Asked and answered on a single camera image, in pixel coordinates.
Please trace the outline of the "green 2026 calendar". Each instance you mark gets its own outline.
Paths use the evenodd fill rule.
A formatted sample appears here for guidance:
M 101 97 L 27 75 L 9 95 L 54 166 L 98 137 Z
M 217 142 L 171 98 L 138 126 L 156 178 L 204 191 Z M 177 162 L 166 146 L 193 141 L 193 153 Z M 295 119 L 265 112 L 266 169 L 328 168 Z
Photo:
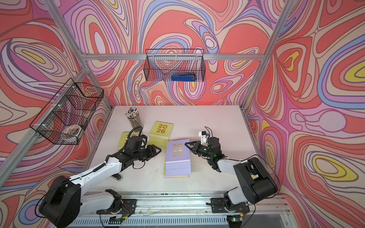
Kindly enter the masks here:
M 168 176 L 166 175 L 166 163 L 164 163 L 164 168 L 163 168 L 163 177 L 164 177 L 164 178 L 168 178 Z
M 117 145 L 117 152 L 124 147 L 124 145 L 127 141 L 128 134 L 129 134 L 129 132 L 122 132 L 118 145 Z M 138 136 L 138 134 L 139 134 L 138 131 L 134 131 L 134 132 L 132 132 L 132 134 L 130 136 L 131 137 Z
M 173 127 L 173 123 L 155 121 L 149 134 L 148 145 L 155 145 L 165 149 L 169 142 Z

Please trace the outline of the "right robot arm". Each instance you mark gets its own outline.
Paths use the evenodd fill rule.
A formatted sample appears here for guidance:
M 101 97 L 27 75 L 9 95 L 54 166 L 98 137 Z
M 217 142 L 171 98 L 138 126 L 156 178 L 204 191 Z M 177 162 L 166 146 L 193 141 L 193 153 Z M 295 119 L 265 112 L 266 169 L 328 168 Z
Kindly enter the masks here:
M 229 158 L 222 153 L 217 137 L 207 139 L 207 145 L 200 141 L 186 142 L 184 145 L 193 154 L 204 158 L 213 170 L 237 177 L 240 186 L 224 194 L 226 205 L 256 204 L 279 192 L 277 183 L 255 155 L 245 160 Z

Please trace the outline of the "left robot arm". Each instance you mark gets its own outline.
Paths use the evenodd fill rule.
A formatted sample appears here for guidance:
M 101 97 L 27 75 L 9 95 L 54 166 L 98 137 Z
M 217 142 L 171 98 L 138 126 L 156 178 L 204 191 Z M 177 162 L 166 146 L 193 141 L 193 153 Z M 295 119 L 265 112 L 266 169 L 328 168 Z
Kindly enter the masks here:
M 77 217 L 94 211 L 119 213 L 124 204 L 116 191 L 107 189 L 92 195 L 87 192 L 109 177 L 121 178 L 120 172 L 134 165 L 135 161 L 149 161 L 161 151 L 155 145 L 148 145 L 145 135 L 128 138 L 119 151 L 108 155 L 100 165 L 68 178 L 56 178 L 40 199 L 39 214 L 57 228 L 65 228 Z

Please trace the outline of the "purple 2026 calendar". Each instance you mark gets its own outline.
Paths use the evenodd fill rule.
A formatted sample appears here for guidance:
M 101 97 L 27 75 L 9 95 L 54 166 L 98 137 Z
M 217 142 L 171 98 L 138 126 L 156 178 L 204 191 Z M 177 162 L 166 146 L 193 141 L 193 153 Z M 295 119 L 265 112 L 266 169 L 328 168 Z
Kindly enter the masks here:
M 166 145 L 166 175 L 190 175 L 191 169 L 191 157 L 190 150 L 184 145 L 190 142 L 189 139 L 181 139 L 175 141 L 169 141 Z

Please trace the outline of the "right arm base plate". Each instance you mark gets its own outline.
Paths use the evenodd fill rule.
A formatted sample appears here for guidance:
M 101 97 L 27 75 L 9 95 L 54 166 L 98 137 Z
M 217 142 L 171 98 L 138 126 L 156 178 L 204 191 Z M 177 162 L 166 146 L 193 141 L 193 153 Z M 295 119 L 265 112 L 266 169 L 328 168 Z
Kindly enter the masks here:
M 211 198 L 206 205 L 211 207 L 212 213 L 239 213 L 245 215 L 250 212 L 247 202 L 233 204 L 228 198 Z

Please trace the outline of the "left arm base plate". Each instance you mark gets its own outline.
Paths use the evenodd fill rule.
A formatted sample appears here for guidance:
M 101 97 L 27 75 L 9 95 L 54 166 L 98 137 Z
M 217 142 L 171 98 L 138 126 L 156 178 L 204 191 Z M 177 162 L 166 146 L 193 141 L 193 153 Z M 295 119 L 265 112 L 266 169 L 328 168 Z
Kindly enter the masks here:
M 125 215 L 135 213 L 137 199 L 121 199 L 113 203 L 111 208 L 97 211 L 98 215 Z

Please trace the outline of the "peach 2026 calendar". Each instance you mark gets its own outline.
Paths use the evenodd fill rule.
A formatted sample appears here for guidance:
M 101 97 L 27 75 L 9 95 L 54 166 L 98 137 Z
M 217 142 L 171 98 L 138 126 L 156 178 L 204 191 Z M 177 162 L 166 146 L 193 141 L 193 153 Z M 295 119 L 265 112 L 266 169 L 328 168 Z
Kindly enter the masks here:
M 164 178 L 189 178 L 190 175 L 177 175 L 177 176 L 166 176 L 164 175 Z

